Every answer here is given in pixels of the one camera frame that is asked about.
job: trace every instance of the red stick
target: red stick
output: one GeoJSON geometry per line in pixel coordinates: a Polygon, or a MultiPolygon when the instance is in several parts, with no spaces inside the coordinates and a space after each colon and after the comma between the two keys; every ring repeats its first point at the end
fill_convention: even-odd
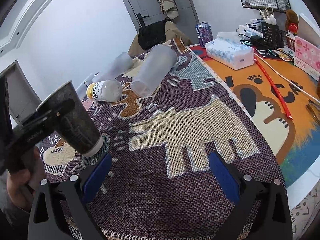
{"type": "Polygon", "coordinates": [[[259,68],[262,70],[262,72],[264,73],[264,75],[266,76],[266,78],[269,80],[271,86],[272,86],[273,89],[275,90],[276,95],[277,95],[277,97],[279,98],[279,100],[280,100],[280,102],[281,102],[281,105],[282,105],[282,107],[283,107],[283,109],[284,109],[284,111],[285,111],[286,116],[287,116],[288,118],[290,118],[290,119],[293,119],[292,116],[291,116],[291,114],[290,114],[290,111],[289,111],[289,109],[288,109],[288,107],[287,107],[287,105],[286,105],[286,103],[285,103],[285,101],[284,101],[284,99],[283,99],[283,97],[282,97],[281,94],[280,94],[280,91],[278,90],[278,88],[276,87],[276,85],[274,84],[274,82],[272,81],[272,79],[270,78],[270,76],[268,75],[268,73],[266,72],[266,70],[264,69],[264,67],[263,67],[263,66],[261,65],[261,63],[258,61],[257,57],[254,57],[254,61],[255,61],[255,63],[259,66],[259,68]]]}

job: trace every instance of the silver screw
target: silver screw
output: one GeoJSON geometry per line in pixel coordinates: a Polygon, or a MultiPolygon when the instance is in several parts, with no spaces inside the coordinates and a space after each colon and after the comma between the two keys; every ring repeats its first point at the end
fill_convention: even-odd
{"type": "Polygon", "coordinates": [[[45,184],[47,184],[47,182],[48,182],[47,179],[43,179],[43,180],[40,181],[40,184],[41,184],[41,185],[45,185],[45,184]]]}
{"type": "Polygon", "coordinates": [[[78,179],[78,176],[77,175],[72,175],[70,177],[70,181],[76,181],[78,179]]]}
{"type": "Polygon", "coordinates": [[[280,185],[281,184],[281,181],[279,179],[274,179],[273,182],[276,184],[276,185],[280,185]]]}
{"type": "Polygon", "coordinates": [[[243,178],[244,178],[244,180],[246,180],[246,181],[252,180],[252,177],[251,177],[249,174],[245,174],[245,175],[243,176],[243,178]]]}

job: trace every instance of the tissue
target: tissue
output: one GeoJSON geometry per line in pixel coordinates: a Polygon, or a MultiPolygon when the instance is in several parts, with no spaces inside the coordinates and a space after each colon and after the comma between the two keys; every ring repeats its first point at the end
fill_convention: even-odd
{"type": "Polygon", "coordinates": [[[242,44],[237,32],[218,33],[205,48],[209,57],[234,70],[254,64],[253,48],[242,44]]]}

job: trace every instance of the purple beverage can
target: purple beverage can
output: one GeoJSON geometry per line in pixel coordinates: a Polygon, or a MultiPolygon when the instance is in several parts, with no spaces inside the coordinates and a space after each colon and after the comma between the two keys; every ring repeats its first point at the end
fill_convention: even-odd
{"type": "Polygon", "coordinates": [[[209,23],[202,22],[196,24],[196,31],[198,34],[198,39],[201,48],[205,48],[205,44],[209,41],[213,41],[213,36],[211,32],[211,26],[209,23]]]}

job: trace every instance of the glasses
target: glasses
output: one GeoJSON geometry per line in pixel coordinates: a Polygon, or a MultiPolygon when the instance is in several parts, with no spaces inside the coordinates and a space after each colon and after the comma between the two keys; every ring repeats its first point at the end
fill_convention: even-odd
{"type": "Polygon", "coordinates": [[[309,104],[306,105],[312,117],[316,120],[316,123],[320,126],[320,120],[316,114],[316,112],[320,112],[320,105],[315,102],[309,100],[309,104]]]}

